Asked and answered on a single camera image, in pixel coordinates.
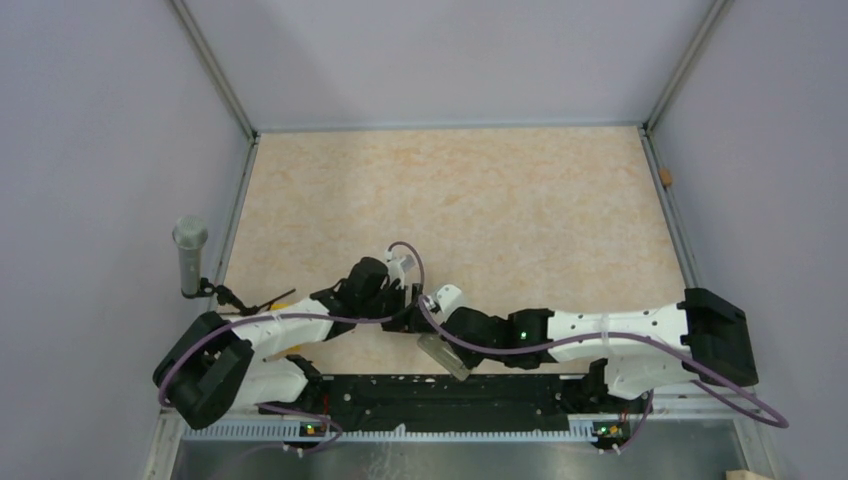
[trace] small wooden block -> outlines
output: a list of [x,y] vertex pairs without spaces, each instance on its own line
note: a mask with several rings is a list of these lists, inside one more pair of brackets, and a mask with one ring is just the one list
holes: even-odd
[[747,470],[733,470],[731,472],[727,472],[725,478],[726,480],[771,480],[770,478],[757,475],[756,473],[751,473]]
[[660,184],[662,184],[663,188],[668,188],[671,186],[671,170],[666,167],[660,168]]

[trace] black clamp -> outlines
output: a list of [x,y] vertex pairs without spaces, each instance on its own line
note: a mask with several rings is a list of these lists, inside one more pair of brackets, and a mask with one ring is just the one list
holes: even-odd
[[186,295],[186,293],[183,292],[183,297],[208,298],[214,295],[217,296],[218,305],[231,305],[233,308],[238,310],[239,315],[241,315],[242,317],[249,317],[251,315],[256,315],[257,313],[261,312],[263,308],[270,307],[277,300],[285,298],[294,292],[295,290],[291,289],[288,292],[285,292],[282,295],[263,303],[262,305],[254,305],[252,307],[248,307],[229,288],[225,287],[224,285],[214,285],[212,282],[209,281],[208,278],[201,277],[200,288],[197,289],[197,293],[195,293],[194,295]]
[[[206,312],[192,322],[153,372],[157,387],[194,344],[229,322]],[[217,335],[192,355],[167,386],[166,397],[188,425],[199,430],[218,421],[230,409],[253,358],[253,348],[232,331]]]

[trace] wire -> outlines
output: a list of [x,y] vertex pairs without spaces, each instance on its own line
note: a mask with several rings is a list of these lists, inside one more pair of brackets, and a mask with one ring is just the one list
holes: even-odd
[[630,448],[633,445],[633,440],[639,436],[639,433],[642,431],[642,427],[645,425],[645,420],[648,419],[648,414],[651,413],[651,410],[654,408],[654,391],[651,390],[648,392],[648,400],[645,403],[645,411],[642,412],[642,418],[639,419],[639,423],[636,424],[636,428],[633,429],[633,433],[630,434],[630,438],[624,441],[618,449],[609,448],[607,450],[602,450],[601,453],[617,453],[621,455],[625,450]]
[[[568,345],[570,343],[582,343],[584,340],[594,340],[594,339],[601,338],[601,337],[604,336],[604,334],[602,334],[600,332],[598,332],[598,333],[584,333],[584,334],[581,334],[581,335],[575,335],[573,337],[561,338],[561,339],[555,340],[553,342],[543,343],[543,344],[540,344],[540,345],[534,345],[534,346],[531,346],[531,347],[520,347],[520,348],[489,348],[489,347],[483,347],[483,346],[480,346],[480,345],[474,345],[473,343],[466,342],[465,340],[462,340],[461,338],[458,338],[458,337],[454,336],[453,334],[451,334],[450,332],[448,332],[447,330],[445,330],[433,318],[433,315],[430,313],[430,310],[427,308],[427,301],[428,301],[428,297],[421,295],[421,297],[419,297],[419,299],[418,299],[418,308],[421,309],[421,313],[424,315],[424,318],[427,320],[427,322],[430,323],[430,325],[432,325],[433,328],[437,332],[439,332],[439,334],[441,336],[443,336],[447,340],[451,341],[452,343],[459,345],[460,347],[464,347],[464,348],[467,348],[468,350],[472,350],[472,351],[475,351],[475,352],[485,353],[487,355],[525,355],[525,354],[528,354],[528,353],[541,352],[541,351],[548,350],[548,349],[551,349],[551,348],[554,348],[554,347],[559,347],[561,345]],[[732,390],[737,395],[741,396],[745,400],[756,405],[760,410],[771,415],[772,418],[764,417],[764,416],[757,415],[755,413],[749,412],[749,411],[745,410],[744,408],[734,404],[730,400],[724,398],[723,395],[721,395],[720,393],[716,392],[715,390],[707,387],[702,382],[700,382],[698,380],[693,381],[693,383],[695,383],[695,385],[698,385],[701,389],[703,389],[705,392],[707,392],[711,396],[715,397],[721,403],[723,403],[727,406],[731,406],[731,408],[733,408],[735,411],[745,415],[746,417],[752,418],[752,419],[754,419],[758,422],[764,423],[766,425],[771,425],[771,426],[777,427],[777,428],[789,428],[789,421],[786,420],[786,417],[781,415],[780,412],[775,410],[771,405],[763,402],[762,400],[758,399],[757,397],[755,397],[751,393],[745,391],[742,387],[731,382],[730,380],[725,378],[723,375],[720,375],[719,373],[717,373],[713,369],[711,369],[711,368],[707,367],[706,365],[692,359],[691,357],[687,357],[686,355],[678,352],[677,350],[669,347],[668,345],[666,345],[664,343],[660,343],[660,342],[658,342],[658,341],[656,341],[656,340],[654,340],[650,337],[642,336],[642,335],[636,335],[634,333],[608,332],[607,336],[609,338],[623,338],[623,339],[626,339],[626,340],[635,340],[637,342],[641,342],[641,343],[650,345],[650,346],[652,346],[652,347],[654,347],[658,350],[662,350],[663,352],[665,352],[665,353],[671,355],[672,357],[680,360],[681,362],[689,365],[693,370],[697,371],[698,373],[713,379],[717,383],[721,384],[721,386],[723,386],[723,387],[729,388],[730,390]]]
[[327,440],[325,442],[321,442],[321,443],[319,443],[318,445],[316,445],[312,448],[304,450],[303,451],[304,455],[312,454],[312,453],[318,453],[322,450],[326,450],[327,448],[330,447],[330,445],[337,442],[339,440],[339,438],[341,438],[342,433],[344,433],[344,431],[342,430],[342,426],[339,425],[338,422],[336,422],[335,420],[330,419],[330,417],[327,417],[327,416],[324,416],[324,415],[316,415],[314,413],[302,412],[300,410],[293,410],[291,408],[278,407],[276,405],[271,405],[269,403],[260,403],[257,406],[259,408],[268,410],[269,412],[278,413],[280,415],[298,415],[298,416],[301,416],[301,417],[311,418],[311,419],[313,419],[317,422],[323,423],[324,425],[327,426],[328,429],[330,427],[332,427],[336,430],[336,434],[333,435],[333,437],[330,438],[329,440]]
[[262,305],[259,305],[259,306],[258,306],[258,307],[256,307],[256,308],[258,308],[260,312],[261,312],[263,309],[268,309],[268,310],[270,310],[270,309],[271,309],[271,307],[273,307],[273,306],[274,306],[274,302],[276,302],[276,301],[278,301],[278,300],[282,300],[282,299],[284,299],[284,298],[288,297],[289,295],[293,294],[293,293],[294,293],[294,292],[296,292],[296,291],[297,291],[296,289],[292,288],[292,289],[291,289],[291,290],[289,290],[288,292],[285,292],[285,293],[283,293],[282,295],[278,295],[278,296],[276,296],[276,297],[272,298],[271,300],[268,300],[267,302],[263,303]]
[[424,288],[424,262],[421,261],[421,255],[418,255],[418,250],[412,246],[409,242],[404,242],[403,240],[398,240],[396,242],[392,242],[389,245],[388,250],[392,251],[395,247],[406,247],[410,252],[412,252],[412,256],[415,257],[415,262],[418,263],[418,283],[421,284],[421,288]]
[[388,322],[392,319],[392,317],[383,317],[383,318],[345,318],[345,317],[336,317],[334,315],[322,315],[320,313],[269,313],[262,316],[255,317],[247,317],[242,318],[241,320],[236,320],[235,322],[228,323],[221,328],[214,330],[211,333],[206,334],[205,337],[201,338],[194,345],[188,348],[188,350],[183,353],[183,355],[174,363],[174,366],[168,370],[168,373],[165,375],[165,378],[162,379],[162,383],[159,385],[159,404],[163,407],[172,406],[171,403],[167,399],[167,390],[171,385],[171,381],[174,379],[174,375],[186,364],[189,358],[192,357],[195,353],[200,351],[203,347],[206,346],[207,343],[211,342],[218,336],[223,333],[234,330],[243,325],[251,325],[254,323],[262,323],[262,322],[270,322],[277,320],[294,320],[294,319],[312,319],[312,320],[331,320],[334,322],[341,323],[383,323]]

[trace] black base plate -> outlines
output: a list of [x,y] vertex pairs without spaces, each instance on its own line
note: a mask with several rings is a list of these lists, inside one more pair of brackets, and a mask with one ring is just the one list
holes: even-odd
[[[568,430],[568,385],[559,375],[324,375],[294,403],[275,405],[329,414],[345,431],[527,432]],[[629,411],[644,408],[641,399]],[[618,413],[618,406],[610,413]]]

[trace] wooden piece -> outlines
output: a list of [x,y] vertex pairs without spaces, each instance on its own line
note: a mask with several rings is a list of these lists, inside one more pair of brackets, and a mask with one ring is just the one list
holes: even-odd
[[673,179],[671,178],[671,170],[666,167],[660,168],[660,184],[663,188],[668,188],[671,186]]

